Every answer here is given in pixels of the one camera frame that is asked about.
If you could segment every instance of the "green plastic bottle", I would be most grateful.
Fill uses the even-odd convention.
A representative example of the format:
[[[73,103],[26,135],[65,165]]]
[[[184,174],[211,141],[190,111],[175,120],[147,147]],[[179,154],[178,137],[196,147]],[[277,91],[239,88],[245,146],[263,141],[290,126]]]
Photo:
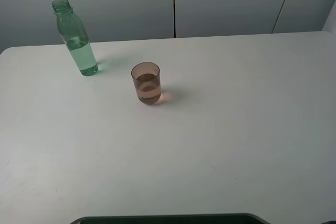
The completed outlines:
[[[67,0],[55,0],[52,7],[57,17],[58,31],[81,74],[91,76],[97,73],[97,62],[82,21],[73,13]]]

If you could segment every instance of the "tinted glass cup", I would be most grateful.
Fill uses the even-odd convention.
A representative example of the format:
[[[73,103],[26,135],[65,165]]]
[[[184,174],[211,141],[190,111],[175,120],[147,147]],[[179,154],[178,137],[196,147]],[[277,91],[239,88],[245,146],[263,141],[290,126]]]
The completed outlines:
[[[160,69],[151,62],[143,62],[132,69],[136,94],[147,105],[156,103],[161,96]]]

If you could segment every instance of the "table surface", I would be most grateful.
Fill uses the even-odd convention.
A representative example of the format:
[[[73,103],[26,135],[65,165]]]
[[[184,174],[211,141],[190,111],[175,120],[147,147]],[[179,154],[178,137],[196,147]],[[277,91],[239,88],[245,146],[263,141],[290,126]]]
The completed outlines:
[[[336,220],[336,37],[327,32],[64,45],[0,55],[0,222],[248,212]],[[134,65],[161,68],[161,104]]]

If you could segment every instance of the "bottle neck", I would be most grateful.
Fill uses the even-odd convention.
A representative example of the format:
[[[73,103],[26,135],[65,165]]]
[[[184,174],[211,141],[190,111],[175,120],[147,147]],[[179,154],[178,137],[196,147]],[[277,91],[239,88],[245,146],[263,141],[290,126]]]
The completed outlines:
[[[67,0],[55,0],[52,7],[56,16],[66,16],[72,13],[72,7]]]

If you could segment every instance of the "gray wall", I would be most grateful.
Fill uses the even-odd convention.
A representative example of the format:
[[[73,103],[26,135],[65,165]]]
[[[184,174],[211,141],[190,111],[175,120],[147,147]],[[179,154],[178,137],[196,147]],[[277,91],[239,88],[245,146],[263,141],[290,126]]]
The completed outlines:
[[[60,44],[53,0],[0,0],[0,53],[14,46]]]
[[[176,36],[271,33],[284,0],[175,0]]]
[[[62,44],[52,1],[0,0],[0,52],[12,46]],[[91,41],[172,38],[174,34],[173,0],[69,1]],[[176,35],[192,37],[321,30],[335,0],[175,2]]]
[[[329,31],[336,35],[336,2],[324,24],[323,31]]]
[[[91,41],[174,37],[173,0],[69,0]]]
[[[320,31],[335,0],[286,0],[275,33]]]

